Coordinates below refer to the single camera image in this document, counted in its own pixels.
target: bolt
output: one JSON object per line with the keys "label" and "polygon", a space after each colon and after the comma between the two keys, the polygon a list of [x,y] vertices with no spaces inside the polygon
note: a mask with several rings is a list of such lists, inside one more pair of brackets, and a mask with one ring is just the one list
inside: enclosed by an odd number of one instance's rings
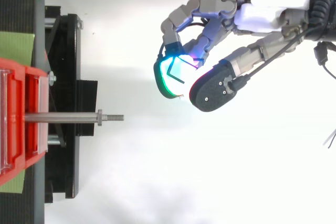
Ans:
{"label": "bolt", "polygon": [[84,29],[84,22],[83,22],[83,20],[77,21],[77,28],[79,30],[83,30]]}
{"label": "bolt", "polygon": [[52,72],[52,71],[49,73],[48,78],[49,78],[49,85],[50,85],[50,86],[53,86],[53,85],[54,85],[54,82],[57,81],[57,78],[56,78],[56,76],[54,75],[54,72]]}

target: robotic hand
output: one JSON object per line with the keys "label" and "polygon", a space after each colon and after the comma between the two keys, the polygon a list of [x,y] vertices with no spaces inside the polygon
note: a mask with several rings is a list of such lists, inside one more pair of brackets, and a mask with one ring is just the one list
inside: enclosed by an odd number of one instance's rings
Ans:
{"label": "robotic hand", "polygon": [[[191,103],[203,112],[232,100],[250,78],[273,60],[293,52],[304,39],[336,40],[336,0],[190,0],[162,23],[163,45],[154,64],[157,86],[166,98],[183,95],[185,83],[203,67],[209,52],[230,33],[263,36],[235,50],[193,83]],[[193,23],[200,17],[202,23]],[[179,32],[204,26],[196,40],[182,45]],[[327,46],[318,45],[320,65]],[[254,65],[264,62],[256,69]]]}

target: red plastic bin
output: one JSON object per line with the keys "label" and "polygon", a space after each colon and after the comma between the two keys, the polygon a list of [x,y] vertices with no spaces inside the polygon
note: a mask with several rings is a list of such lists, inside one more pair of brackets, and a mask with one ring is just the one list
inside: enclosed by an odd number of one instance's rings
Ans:
{"label": "red plastic bin", "polygon": [[[40,69],[26,67],[26,109],[28,113],[48,112],[49,79]],[[48,123],[27,123],[26,168],[38,162],[48,150]]]}
{"label": "red plastic bin", "polygon": [[0,58],[0,186],[47,151],[48,124],[25,124],[25,112],[48,112],[49,82],[39,69]]}
{"label": "red plastic bin", "polygon": [[0,58],[0,185],[26,167],[25,71],[24,66]]}

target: green tape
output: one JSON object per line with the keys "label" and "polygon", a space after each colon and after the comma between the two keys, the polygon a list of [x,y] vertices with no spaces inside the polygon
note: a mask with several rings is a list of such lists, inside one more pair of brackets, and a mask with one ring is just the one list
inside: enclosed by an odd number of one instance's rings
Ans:
{"label": "green tape", "polygon": [[[15,60],[30,66],[34,46],[34,34],[8,33],[0,31],[0,58]],[[25,171],[20,172],[5,185],[0,186],[0,193],[21,194],[25,181]]]}
{"label": "green tape", "polygon": [[25,171],[19,173],[15,178],[8,181],[0,187],[0,193],[21,194],[23,191],[23,183],[25,181]]}
{"label": "green tape", "polygon": [[34,46],[34,34],[0,31],[0,58],[15,60],[30,66]]}

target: white background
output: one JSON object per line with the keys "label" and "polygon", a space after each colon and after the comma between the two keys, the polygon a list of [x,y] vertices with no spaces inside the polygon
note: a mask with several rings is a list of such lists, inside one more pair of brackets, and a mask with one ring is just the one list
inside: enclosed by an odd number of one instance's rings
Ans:
{"label": "white background", "polygon": [[[213,113],[167,100],[152,71],[160,25],[188,0],[46,0],[78,14],[83,79],[98,80],[97,109],[125,121],[82,138],[80,192],[55,195],[46,223],[336,223],[336,81],[305,42]],[[196,38],[200,28],[182,34]],[[216,62],[256,40],[230,36]],[[327,63],[336,73],[336,54]]]}

